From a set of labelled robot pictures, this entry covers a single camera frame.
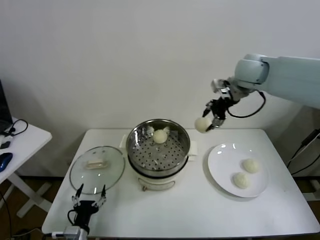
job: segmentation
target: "white plate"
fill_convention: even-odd
[[[246,159],[254,159],[259,163],[260,171],[247,172],[242,163]],[[253,149],[239,143],[223,143],[216,146],[209,154],[208,167],[213,179],[227,192],[243,198],[260,195],[269,182],[266,165],[257,157]],[[234,185],[233,176],[245,173],[250,179],[250,186],[241,189]]]

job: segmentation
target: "computer mouse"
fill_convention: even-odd
[[[5,152],[0,155],[0,172],[6,169],[13,156],[11,152]]]

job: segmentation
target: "steamed bun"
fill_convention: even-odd
[[[247,174],[243,172],[238,172],[233,176],[233,183],[240,189],[246,189],[251,184]]]
[[[206,133],[206,130],[210,125],[211,120],[207,117],[199,117],[194,122],[195,129],[202,134]]]
[[[244,160],[242,163],[242,166],[247,172],[251,174],[255,174],[260,170],[259,163],[256,160],[251,158]]]
[[[163,144],[167,141],[168,135],[166,133],[166,131],[159,129],[157,131],[154,132],[153,134],[153,141],[156,144]]]

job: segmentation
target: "white table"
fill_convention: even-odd
[[[17,122],[14,126],[16,133],[25,128],[25,123]],[[51,207],[51,202],[41,197],[51,186],[49,183],[42,185],[37,192],[33,191],[16,173],[15,171],[22,166],[30,157],[32,157],[37,151],[39,151],[47,142],[51,140],[52,136],[50,132],[42,130],[33,125],[28,126],[27,130],[17,136],[13,137],[9,148],[0,149],[2,153],[13,153],[13,158],[9,162],[6,169],[0,172],[0,184],[8,179],[12,185],[4,194],[4,198],[7,199],[14,187],[19,188],[30,199],[28,202],[17,212],[17,215],[22,218],[33,205],[37,205],[46,212]],[[3,200],[0,201],[0,208],[3,205]]]
[[[85,151],[110,145],[118,147],[128,129],[88,130],[73,162]],[[92,215],[93,237],[124,238],[235,238],[317,233],[320,226],[295,181],[260,129],[217,129],[208,134],[187,130],[197,141],[198,156],[186,165],[181,181],[166,191],[141,190],[133,169],[126,162],[119,182],[107,191],[107,201]],[[259,152],[270,178],[265,192],[256,198],[233,196],[208,174],[208,154],[225,142],[247,143]],[[70,223],[75,190],[69,171],[46,216],[42,231],[63,231]],[[81,195],[80,199],[100,196]]]

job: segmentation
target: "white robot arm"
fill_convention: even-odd
[[[212,122],[197,119],[195,127],[200,132],[219,128],[226,119],[226,112],[238,118],[256,114],[264,104],[247,116],[234,116],[229,112],[231,106],[254,91],[259,92],[264,103],[266,98],[262,91],[320,109],[320,59],[247,54],[237,63],[233,77],[214,79],[211,87],[221,97],[208,102],[203,112],[202,117],[213,113]]]

